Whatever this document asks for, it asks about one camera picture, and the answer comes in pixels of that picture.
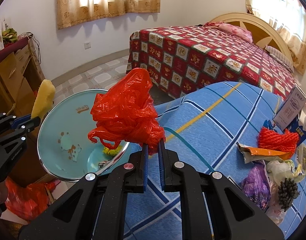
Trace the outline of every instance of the silver screw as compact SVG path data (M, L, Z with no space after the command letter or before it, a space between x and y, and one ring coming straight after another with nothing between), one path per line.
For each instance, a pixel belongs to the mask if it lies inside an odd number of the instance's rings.
M174 166L176 167L176 168L183 168L184 167L184 163L183 162L176 162L176 163L174 163Z
M215 178L215 179L220 179L220 178L222 178L222 173L220 173L218 171L213 172L212 177Z
M85 179L86 180L93 180L93 179L95 179L96 178L96 175L94 174L94 173L88 173L88 174L86 174L86 176L85 176Z
M132 163L125 163L123 167L126 170L131 170L132 168L134 168L134 165Z

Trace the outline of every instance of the red knitted fabric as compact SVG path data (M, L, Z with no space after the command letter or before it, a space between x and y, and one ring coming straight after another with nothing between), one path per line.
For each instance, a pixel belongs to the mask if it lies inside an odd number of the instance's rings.
M285 129L284 134L262 127L258 137L258 147L268 150L294 153L299 141L299 135Z

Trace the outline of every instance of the striped pillow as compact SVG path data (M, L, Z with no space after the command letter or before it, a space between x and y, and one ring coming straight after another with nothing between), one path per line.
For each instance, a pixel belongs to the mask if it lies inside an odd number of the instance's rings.
M271 56L273 55L275 60L278 59L277 61L279 63L282 62L285 64L287 66L287 70L294 73L293 62L291 62L282 52L271 46L266 46L265 50L269 52Z

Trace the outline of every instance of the wall outlet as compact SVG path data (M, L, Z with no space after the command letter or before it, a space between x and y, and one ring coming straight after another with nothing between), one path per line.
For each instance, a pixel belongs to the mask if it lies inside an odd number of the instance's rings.
M91 47L91 43L90 42L85 42L84 43L84 48L85 49L89 49Z

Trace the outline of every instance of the teal stripe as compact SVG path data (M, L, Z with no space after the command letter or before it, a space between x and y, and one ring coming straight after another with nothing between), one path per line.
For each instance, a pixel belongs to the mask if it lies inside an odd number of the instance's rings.
M223 100L225 100L230 106L232 106L241 116L244 117L244 119L259 133L260 131L255 128L255 126L238 110L236 109L235 106L233 106L228 100L226 100L226 98L224 98L223 96L221 96L220 94L218 94L217 92L215 92L214 90L208 88L208 87L204 87L205 89L208 89L210 91L212 91L213 93L217 94L219 97L221 97Z
M181 140L181 142L183 142L186 146L187 146L187 148L189 148L204 164L205 164L205 166L206 167L208 167L209 168L209 170L211 171L211 172L213 172L213 171L215 171L213 168L212 168L212 166L202 157L202 155L200 155L198 152L197 152L197 150L196 149L194 149L193 147L192 147L192 145L190 145L181 135L179 135L176 131L174 131L174 130L172 130L171 128L168 128L168 127L163 127L164 128L164 130L166 130L166 131L168 131L168 132L170 132L170 133L172 133L174 136L176 136L177 138L179 138L180 140Z
M246 84L245 83L245 85L246 86L248 86L250 89L252 89L255 93L257 93L257 94L259 94L257 91L255 91L251 86L249 86L248 84ZM264 102L266 102L266 104L269 106L269 108L272 110L272 112L275 114L275 112L274 112L274 110L271 108L271 106L269 105L269 103L263 98L263 97L261 97L262 99L263 99L263 101Z
M306 192L304 191L304 188L302 187L302 185L301 185L300 183L299 183L299 185L300 185L300 187L301 187L301 189L302 189L304 195L306 196Z

